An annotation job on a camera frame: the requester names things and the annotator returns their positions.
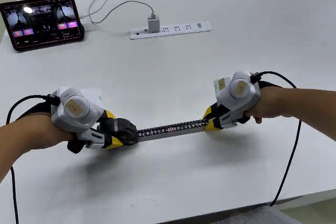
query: power strip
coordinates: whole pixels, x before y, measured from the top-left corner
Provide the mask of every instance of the power strip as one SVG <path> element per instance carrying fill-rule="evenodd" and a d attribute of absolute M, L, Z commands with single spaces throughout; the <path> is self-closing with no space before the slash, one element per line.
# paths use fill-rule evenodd
<path fill-rule="evenodd" d="M 203 31 L 211 31 L 211 24 L 209 21 L 161 26 L 158 33 L 148 32 L 148 27 L 134 29 L 130 31 L 130 39 L 145 39 L 177 34 L 201 33 Z"/>

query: wrist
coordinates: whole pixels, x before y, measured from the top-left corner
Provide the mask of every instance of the wrist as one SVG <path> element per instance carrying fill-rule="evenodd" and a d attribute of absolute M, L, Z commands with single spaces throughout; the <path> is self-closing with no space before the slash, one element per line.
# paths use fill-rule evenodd
<path fill-rule="evenodd" d="M 293 89 L 280 89 L 279 90 L 279 108 L 282 116 L 293 116 L 291 111 Z"/>

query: forearm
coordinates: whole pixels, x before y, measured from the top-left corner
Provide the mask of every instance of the forearm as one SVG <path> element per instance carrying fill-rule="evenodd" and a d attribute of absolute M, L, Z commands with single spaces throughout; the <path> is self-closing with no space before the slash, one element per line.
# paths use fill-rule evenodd
<path fill-rule="evenodd" d="M 336 140 L 336 92 L 283 89 L 282 115 L 294 116 Z"/>
<path fill-rule="evenodd" d="M 0 127 L 0 182 L 13 163 L 28 151 L 27 142 L 33 133 L 22 121 Z"/>
<path fill-rule="evenodd" d="M 24 153 L 72 139 L 75 135 L 56 128 L 48 114 L 28 115 L 0 127 L 0 182 Z"/>

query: black strap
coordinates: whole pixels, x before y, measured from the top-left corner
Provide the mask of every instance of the black strap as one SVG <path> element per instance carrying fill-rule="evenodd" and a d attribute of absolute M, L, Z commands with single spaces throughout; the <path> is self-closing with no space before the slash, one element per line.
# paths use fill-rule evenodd
<path fill-rule="evenodd" d="M 24 116 L 30 115 L 30 114 L 36 114 L 36 113 L 48 113 L 51 114 L 51 106 L 47 102 L 41 102 L 35 105 L 34 107 L 27 110 L 25 113 L 23 113 L 17 120 L 23 118 Z"/>

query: screen display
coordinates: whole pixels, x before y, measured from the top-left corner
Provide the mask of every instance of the screen display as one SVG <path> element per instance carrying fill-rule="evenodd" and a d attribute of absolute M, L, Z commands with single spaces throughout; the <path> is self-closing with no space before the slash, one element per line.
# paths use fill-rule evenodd
<path fill-rule="evenodd" d="M 17 48 L 81 37 L 71 0 L 14 4 L 3 12 Z"/>

